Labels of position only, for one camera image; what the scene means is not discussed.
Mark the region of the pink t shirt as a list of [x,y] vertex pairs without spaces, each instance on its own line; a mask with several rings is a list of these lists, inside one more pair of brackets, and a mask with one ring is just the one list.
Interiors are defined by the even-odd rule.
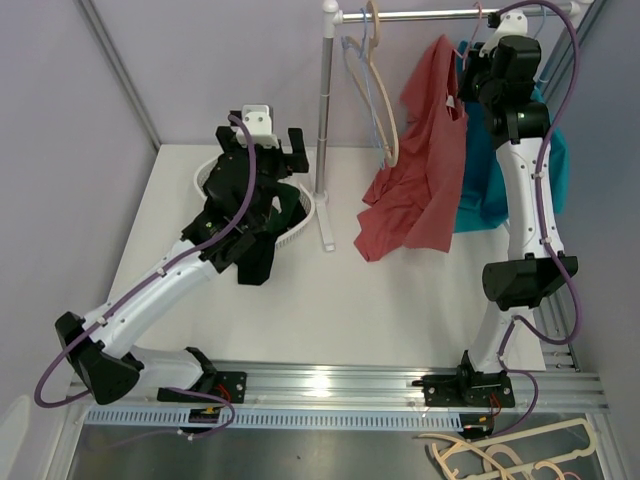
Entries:
[[457,51],[442,35],[423,53],[400,100],[407,127],[398,161],[380,170],[358,214],[354,245],[367,262],[405,247],[451,248],[466,161],[467,115],[457,97]]

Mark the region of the black t shirt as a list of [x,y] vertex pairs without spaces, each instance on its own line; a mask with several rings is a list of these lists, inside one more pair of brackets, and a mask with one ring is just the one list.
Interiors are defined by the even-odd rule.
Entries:
[[270,278],[277,239],[278,231],[271,222],[242,234],[235,260],[239,285],[261,286]]

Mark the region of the pink wire hanger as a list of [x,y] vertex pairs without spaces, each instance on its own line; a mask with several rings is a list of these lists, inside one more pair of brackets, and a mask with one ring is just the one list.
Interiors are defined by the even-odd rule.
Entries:
[[466,62],[469,57],[471,47],[477,37],[477,34],[479,32],[479,29],[482,23],[482,19],[483,19],[484,7],[482,2],[475,1],[473,6],[477,13],[477,19],[475,20],[474,29],[470,37],[466,40],[463,40],[455,50],[455,55],[457,56],[457,59],[459,60],[459,63],[460,63],[460,67],[462,69],[464,69],[466,66]]

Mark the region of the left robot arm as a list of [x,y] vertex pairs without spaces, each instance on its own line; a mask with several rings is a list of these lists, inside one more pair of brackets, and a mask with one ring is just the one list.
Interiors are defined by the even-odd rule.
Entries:
[[129,292],[56,321],[65,357],[97,404],[137,387],[157,389],[164,402],[203,401],[215,393],[231,398],[227,377],[198,348],[167,352],[135,343],[183,296],[231,266],[238,284],[263,285],[279,238],[305,220],[302,192],[287,181],[309,170],[302,130],[289,129],[289,153],[259,138],[244,145],[242,132],[217,128],[222,152],[205,179],[203,209],[159,264]]

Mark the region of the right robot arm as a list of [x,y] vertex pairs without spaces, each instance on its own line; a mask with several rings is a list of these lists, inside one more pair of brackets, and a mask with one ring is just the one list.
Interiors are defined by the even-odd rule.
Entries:
[[490,396],[513,405],[511,382],[502,366],[505,335],[578,269],[555,225],[550,146],[544,141],[551,121],[547,106],[532,97],[540,59],[536,40],[507,34],[471,50],[460,82],[460,98],[483,109],[510,222],[506,260],[489,263],[482,272],[489,303],[480,332],[450,382],[466,405],[478,406]]

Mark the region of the green and grey raglan shirt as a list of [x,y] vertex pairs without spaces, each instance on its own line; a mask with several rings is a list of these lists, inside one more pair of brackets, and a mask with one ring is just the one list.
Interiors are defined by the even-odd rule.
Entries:
[[292,230],[306,218],[300,195],[300,190],[295,186],[286,183],[277,185],[264,228],[265,233],[278,237]]

